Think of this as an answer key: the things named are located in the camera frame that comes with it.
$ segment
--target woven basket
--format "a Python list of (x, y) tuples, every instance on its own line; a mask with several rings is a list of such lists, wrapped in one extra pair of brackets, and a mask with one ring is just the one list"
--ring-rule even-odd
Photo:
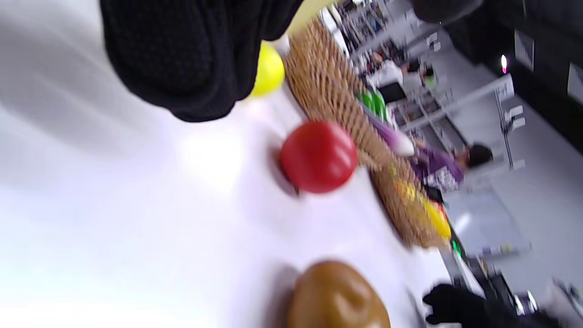
[(406, 246), (429, 248), (447, 245), (447, 241), (437, 233), (420, 197), (410, 194), (394, 168), (371, 172), (371, 179), (393, 227)]
[(368, 122), (354, 97), (363, 91), (346, 57), (327, 29), (314, 21), (290, 39), (284, 60), (290, 89), (310, 120), (334, 121), (354, 139), (360, 163), (372, 172), (383, 206), (408, 246), (443, 245), (420, 201), (407, 197), (403, 182), (425, 194), (410, 164), (397, 158)]

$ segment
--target brown potato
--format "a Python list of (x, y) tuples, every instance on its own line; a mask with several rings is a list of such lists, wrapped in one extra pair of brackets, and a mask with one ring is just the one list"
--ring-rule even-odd
[(390, 328), (377, 293), (351, 267), (334, 261), (310, 267), (296, 282), (288, 328)]

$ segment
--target purple shirt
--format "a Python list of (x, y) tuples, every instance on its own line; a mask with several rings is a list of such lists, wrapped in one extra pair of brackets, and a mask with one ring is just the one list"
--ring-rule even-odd
[(463, 170), (455, 159), (445, 153), (418, 148), (411, 167), (421, 183), (438, 188), (442, 193), (454, 191), (463, 181)]

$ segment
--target white tabletop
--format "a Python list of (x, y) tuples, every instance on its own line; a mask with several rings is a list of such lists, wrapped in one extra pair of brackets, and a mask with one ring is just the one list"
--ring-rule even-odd
[(129, 94), (89, 0), (0, 2), (0, 326), (277, 327), (297, 274), (357, 268), (393, 327), (449, 276), (406, 250), (367, 172), (295, 198), (273, 151), (302, 120), (286, 88), (178, 121)]

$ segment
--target red tomato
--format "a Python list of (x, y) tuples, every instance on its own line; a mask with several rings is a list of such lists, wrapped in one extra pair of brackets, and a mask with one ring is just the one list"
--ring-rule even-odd
[(308, 122), (293, 131), (280, 153), (282, 169), (300, 190), (327, 193), (345, 184), (358, 165), (358, 151), (342, 127)]

